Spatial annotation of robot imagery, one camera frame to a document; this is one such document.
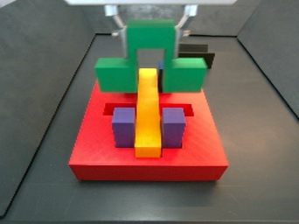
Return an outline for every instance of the block structure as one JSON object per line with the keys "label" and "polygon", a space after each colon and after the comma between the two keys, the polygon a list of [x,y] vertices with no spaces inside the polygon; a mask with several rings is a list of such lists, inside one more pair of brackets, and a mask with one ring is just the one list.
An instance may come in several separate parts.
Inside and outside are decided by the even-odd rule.
{"label": "block structure", "polygon": [[117,148],[134,148],[136,140],[136,109],[115,108],[112,128]]}
{"label": "block structure", "polygon": [[182,148],[186,128],[183,108],[163,109],[162,128],[163,148]]}
{"label": "block structure", "polygon": [[203,91],[188,94],[159,94],[160,105],[188,104],[180,149],[163,149],[159,158],[138,158],[135,149],[115,146],[111,129],[112,112],[107,106],[136,105],[136,94],[109,94],[95,86],[77,141],[69,158],[69,168],[80,180],[207,181],[218,180],[228,168],[211,111]]}
{"label": "block structure", "polygon": [[136,93],[138,50],[164,49],[162,89],[166,93],[200,92],[207,65],[204,59],[174,57],[176,28],[172,20],[131,20],[125,27],[127,58],[99,59],[101,92]]}
{"label": "block structure", "polygon": [[139,70],[135,156],[138,158],[162,156],[158,74],[154,68]]}

